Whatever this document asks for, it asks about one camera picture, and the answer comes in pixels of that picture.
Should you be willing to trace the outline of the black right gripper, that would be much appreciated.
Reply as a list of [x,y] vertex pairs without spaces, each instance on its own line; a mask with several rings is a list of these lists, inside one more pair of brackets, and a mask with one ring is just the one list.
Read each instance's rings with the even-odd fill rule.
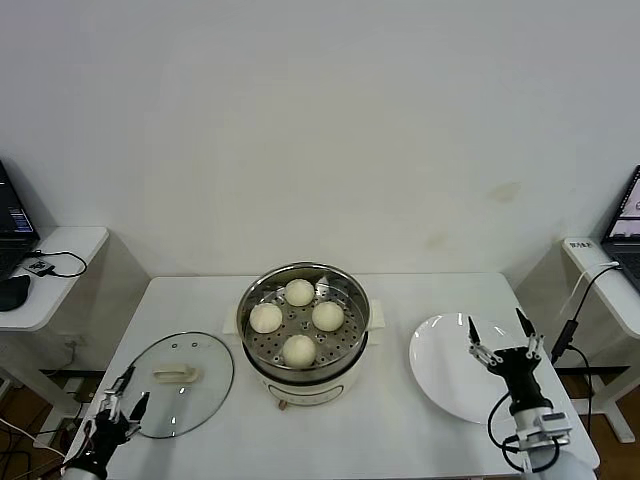
[[539,408],[541,389],[534,371],[540,363],[543,336],[522,310],[517,316],[525,336],[527,347],[512,347],[491,351],[481,343],[479,333],[469,317],[469,353],[485,368],[492,367],[492,373],[501,377],[511,397],[511,408]]

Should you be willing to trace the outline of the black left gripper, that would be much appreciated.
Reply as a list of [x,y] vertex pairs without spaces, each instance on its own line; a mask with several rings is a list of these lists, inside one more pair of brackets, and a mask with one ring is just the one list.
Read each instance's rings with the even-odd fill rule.
[[[131,381],[134,366],[129,366],[113,385],[104,391],[103,407],[112,409],[123,396]],[[90,446],[83,458],[93,468],[105,468],[119,445],[128,441],[127,432],[140,429],[141,421],[146,413],[150,393],[143,392],[136,402],[128,420],[121,413],[104,410],[95,417],[96,430],[90,439]]]

